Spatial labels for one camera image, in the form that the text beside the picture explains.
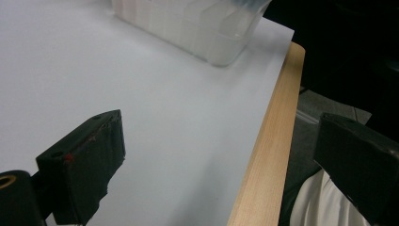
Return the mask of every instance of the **white table surface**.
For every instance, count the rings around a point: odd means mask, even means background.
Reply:
[[[226,225],[293,33],[262,19],[217,68],[110,0],[3,0],[0,171],[35,173],[36,156],[120,109],[126,160],[88,226]]]

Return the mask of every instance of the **dark floor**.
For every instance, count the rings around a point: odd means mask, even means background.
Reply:
[[[297,186],[318,170],[312,156],[318,119],[323,112],[345,116],[363,124],[371,116],[366,111],[340,104],[310,90],[300,94],[284,190]]]

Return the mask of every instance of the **translucent plastic box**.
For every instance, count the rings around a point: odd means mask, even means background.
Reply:
[[[116,15],[216,66],[246,46],[271,0],[112,0]]]

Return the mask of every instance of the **white fabric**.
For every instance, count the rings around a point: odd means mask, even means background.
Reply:
[[[301,187],[290,219],[291,226],[369,226],[344,194],[320,170]]]

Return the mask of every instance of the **wooden edge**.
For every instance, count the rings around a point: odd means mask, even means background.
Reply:
[[[229,226],[278,225],[305,50],[291,43],[263,118]]]

